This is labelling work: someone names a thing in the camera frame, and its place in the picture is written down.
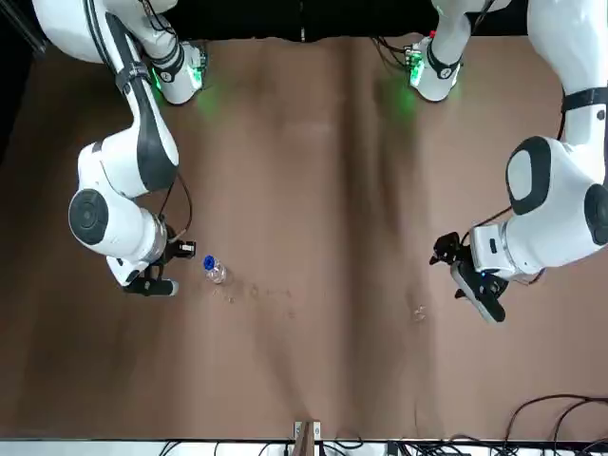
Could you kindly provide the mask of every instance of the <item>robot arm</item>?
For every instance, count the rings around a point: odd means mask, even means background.
[[[606,0],[529,1],[530,41],[564,89],[565,138],[528,138],[511,154],[510,219],[473,228],[470,245],[455,233],[435,244],[431,264],[450,264],[456,297],[489,321],[504,320],[498,298],[509,280],[588,257],[608,242],[606,13]]]
[[[152,79],[134,37],[142,37],[140,43],[153,55],[152,63],[162,76],[163,93],[171,103],[184,103],[200,88],[200,81],[191,76],[200,68],[201,56],[194,47],[180,44],[166,26],[152,29],[145,21],[143,4],[137,0],[84,0],[84,8],[80,1],[69,2],[72,5],[68,10],[79,11],[85,20],[60,25],[55,16],[64,7],[63,2],[34,2],[43,29],[67,53],[106,63],[133,114],[133,123],[127,129],[80,153],[79,189],[68,211],[70,229],[84,246],[106,256],[110,270],[127,291],[174,295],[177,283],[162,279],[163,265],[172,257],[193,257],[196,246],[176,239],[162,218],[133,200],[168,188],[176,178],[179,163],[176,144],[154,100]],[[80,32],[92,41],[94,46],[88,49],[94,48],[96,55],[86,53],[82,44],[72,45],[73,36],[64,39],[65,34],[73,35],[78,30],[62,27],[79,23],[86,23],[87,33]],[[152,266],[161,269],[156,278],[151,275]]]

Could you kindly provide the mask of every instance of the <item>small object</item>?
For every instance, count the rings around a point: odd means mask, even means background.
[[[397,442],[387,442],[387,456],[399,456],[401,451],[399,450],[399,444]]]
[[[226,267],[213,258],[211,255],[205,257],[202,262],[202,266],[205,268],[207,278],[215,284],[220,284],[226,281]]]
[[[315,440],[322,440],[321,439],[321,422],[320,421],[296,421],[294,423],[294,439],[297,440],[298,436],[300,435],[300,432],[303,430],[303,428],[306,425],[311,425],[311,431],[313,432],[313,436]]]

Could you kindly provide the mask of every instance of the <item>wire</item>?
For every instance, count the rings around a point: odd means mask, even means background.
[[[341,442],[338,442],[337,440],[333,440],[332,443],[335,445],[338,445],[339,447],[341,447],[342,449],[346,449],[346,450],[351,450],[351,449],[359,449],[360,447],[362,447],[365,443],[361,440],[361,438],[358,439],[359,442],[356,443],[353,446],[350,445],[344,445]]]
[[[605,443],[608,443],[608,437],[604,437],[603,439],[596,440],[591,445],[588,445],[585,448],[583,448],[581,453],[583,453],[583,454],[588,453],[591,448],[596,447],[601,444],[605,444]]]
[[[484,8],[480,11],[479,15],[477,16],[477,19],[475,20],[475,24],[473,25],[473,29],[471,30],[471,36],[475,34],[475,31],[477,31],[477,27],[484,21],[485,15],[490,11],[490,8],[492,8],[492,5],[494,5],[495,1],[496,0],[487,0],[485,2]]]
[[[471,437],[470,435],[466,434],[455,434],[449,438],[449,441],[453,442],[459,439],[470,440],[471,442],[475,442],[475,444],[479,447],[487,448],[490,451],[490,456],[492,450],[495,450],[497,452],[495,456],[517,456],[517,448],[501,447],[501,442],[484,442],[483,440]]]
[[[162,23],[161,18],[154,11],[154,7],[152,7],[150,0],[140,0],[140,3],[143,5],[143,10],[145,11],[145,15],[148,17],[148,21],[150,21],[150,26],[152,27],[152,29],[154,29],[155,31],[166,31],[167,33],[171,33],[172,35],[174,35],[176,37],[178,36],[172,27],[167,27],[165,24]],[[154,17],[154,19],[157,22],[156,26],[154,25],[154,22],[152,21],[152,17]]]
[[[321,445],[322,445],[323,448],[330,449],[335,454],[339,454],[340,456],[347,456],[347,454],[344,451],[342,451],[341,449],[336,448],[335,446],[329,446],[327,444],[321,444]]]
[[[176,446],[178,446],[180,443],[181,442],[167,442],[162,447],[162,450],[159,453],[159,456],[166,456],[167,454],[169,454],[173,450],[173,448],[175,448]]]
[[[553,432],[553,453],[556,454],[558,451],[558,436],[560,433],[560,428],[561,428],[561,424],[563,423],[563,420],[565,420],[566,416],[568,416],[568,414],[570,414],[571,412],[573,412],[574,410],[578,409],[579,407],[582,407],[584,405],[587,404],[602,404],[604,406],[608,406],[608,398],[602,398],[602,397],[598,397],[598,398],[593,398],[590,397],[588,399],[583,399],[573,405],[571,405],[570,407],[568,407],[560,416],[560,419],[558,420],[558,422],[555,425],[555,429]]]
[[[392,51],[392,52],[398,52],[400,54],[405,54],[406,50],[403,49],[402,47],[395,47],[389,44],[389,42],[387,41],[387,39],[384,36],[374,36],[372,39],[375,39],[378,43],[380,43],[383,47],[385,47],[386,49]]]
[[[186,182],[183,179],[183,177],[181,176],[181,173],[179,171],[178,171],[178,179],[180,180],[180,184],[183,187],[183,191],[186,194],[186,198],[188,199],[188,221],[186,222],[185,227],[180,232],[178,232],[175,236],[173,236],[169,239],[170,244],[172,244],[173,242],[175,242],[176,240],[178,240],[179,238],[181,238],[183,235],[185,235],[187,233],[187,231],[190,229],[190,225],[192,224],[192,216],[193,216],[192,197],[190,196],[190,190],[188,190],[188,186],[186,185]]]
[[[269,447],[270,445],[272,445],[272,443],[268,443],[265,446],[262,447],[262,449],[259,451],[259,453],[257,454],[257,456],[262,456],[262,453],[264,452],[264,450]]]
[[[484,226],[487,225],[490,221],[494,221],[495,219],[497,219],[498,217],[503,216],[504,214],[506,214],[507,212],[509,212],[511,210],[511,206],[503,209],[501,212],[494,214],[492,217],[490,218],[486,218],[484,221],[481,221],[479,223],[477,223],[476,225],[473,225],[463,236],[463,240],[460,241],[460,245],[463,246],[465,245],[465,240],[466,238],[468,238],[468,233],[473,229],[473,228],[477,228],[479,226]]]
[[[384,67],[387,69],[388,72],[390,72],[392,69],[396,69],[397,71],[405,71],[405,69],[401,66],[401,65],[397,65],[394,62],[390,61],[386,55],[384,55],[384,53],[382,52],[382,49],[380,48],[380,45],[378,44],[377,41],[375,41],[373,38],[370,38],[371,42],[373,43],[373,45],[376,48],[376,51],[378,52],[378,55],[380,56],[380,59],[382,60],[382,64],[384,65]]]
[[[159,210],[159,218],[162,216],[162,213],[164,212],[164,206],[166,206],[167,202],[169,201],[169,197],[171,196],[171,191],[173,190],[174,183],[175,183],[175,181],[171,182],[171,185],[169,186],[169,189],[167,190],[167,193],[164,196],[164,200],[162,202],[161,209]]]
[[[532,399],[531,401],[525,402],[525,403],[521,404],[519,407],[517,407],[517,409],[511,415],[509,424],[506,427],[506,433],[504,435],[504,440],[503,440],[503,447],[505,447],[506,444],[508,443],[509,437],[511,436],[511,431],[513,430],[513,425],[515,424],[515,420],[516,420],[517,416],[522,412],[522,410],[524,410],[526,407],[529,407],[533,404],[538,404],[539,402],[550,401],[550,400],[554,400],[554,399],[579,399],[580,401],[599,401],[599,402],[605,402],[608,404],[608,398],[590,397],[590,396],[583,396],[580,394],[569,394],[569,393],[549,394],[547,396],[541,396],[536,399]]]

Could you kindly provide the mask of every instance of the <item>green led light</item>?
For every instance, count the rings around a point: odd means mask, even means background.
[[[188,75],[190,76],[192,86],[194,86],[195,89],[199,89],[202,87],[202,74],[200,68],[191,68],[189,66]]]
[[[155,71],[155,69],[154,69],[154,68],[152,68],[152,75],[154,76],[154,81],[155,81],[155,84],[156,84],[156,88],[157,88],[159,91],[162,91],[162,88],[161,88],[161,81],[159,81],[159,76],[156,74],[156,71]]]
[[[411,70],[409,71],[410,86],[417,87],[420,84],[420,78],[422,78],[422,73],[424,70],[425,62],[422,59],[412,65]]]
[[[454,70],[454,80],[452,81],[452,87],[456,86],[456,80],[458,79],[458,72],[460,71],[460,65],[456,66]]]

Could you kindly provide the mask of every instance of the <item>brown tabletop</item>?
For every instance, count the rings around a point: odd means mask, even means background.
[[[1,435],[290,438],[312,417],[325,438],[489,439],[527,399],[607,392],[606,252],[510,286],[499,326],[428,267],[438,236],[508,205],[511,151],[557,132],[559,81],[526,39],[473,39],[443,104],[365,39],[210,53],[205,91],[161,101],[199,245],[169,299],[123,294],[67,226],[79,151],[130,124],[109,73],[56,50],[33,65],[0,168]],[[179,187],[167,213],[185,223]],[[207,253],[230,285],[205,279]],[[564,406],[515,437],[547,438]],[[563,438],[597,438],[605,413]]]

